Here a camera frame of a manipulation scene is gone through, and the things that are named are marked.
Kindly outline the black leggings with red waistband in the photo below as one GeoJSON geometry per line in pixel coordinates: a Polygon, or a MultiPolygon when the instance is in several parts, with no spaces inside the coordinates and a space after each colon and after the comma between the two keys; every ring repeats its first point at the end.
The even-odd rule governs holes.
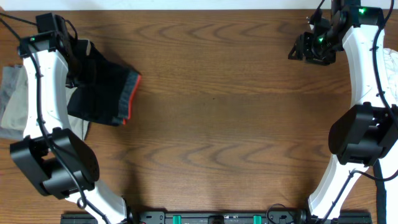
{"type": "Polygon", "coordinates": [[[141,75],[132,67],[107,60],[89,40],[78,40],[73,54],[81,62],[79,75],[86,83],[77,86],[68,102],[70,116],[119,126],[132,115],[132,102],[141,75]]]}

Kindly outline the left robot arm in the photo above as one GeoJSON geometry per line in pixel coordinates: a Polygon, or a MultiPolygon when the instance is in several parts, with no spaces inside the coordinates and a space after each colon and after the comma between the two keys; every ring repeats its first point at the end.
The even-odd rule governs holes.
{"type": "Polygon", "coordinates": [[[10,155],[41,195],[74,203],[98,223],[131,223],[126,201],[100,180],[93,150],[71,129],[68,44],[68,34],[55,30],[21,39],[28,115],[23,139],[10,145],[10,155]]]}

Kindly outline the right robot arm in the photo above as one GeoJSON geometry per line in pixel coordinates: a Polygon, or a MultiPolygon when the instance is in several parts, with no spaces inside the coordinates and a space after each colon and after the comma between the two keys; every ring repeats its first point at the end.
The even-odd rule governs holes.
{"type": "Polygon", "coordinates": [[[384,48],[388,19],[381,8],[335,0],[329,19],[321,9],[308,18],[310,32],[289,53],[291,60],[330,65],[344,51],[351,82],[351,106],[330,128],[331,158],[299,223],[371,223],[367,213],[341,212],[368,169],[376,183],[378,222],[397,222],[397,53],[384,48]]]}

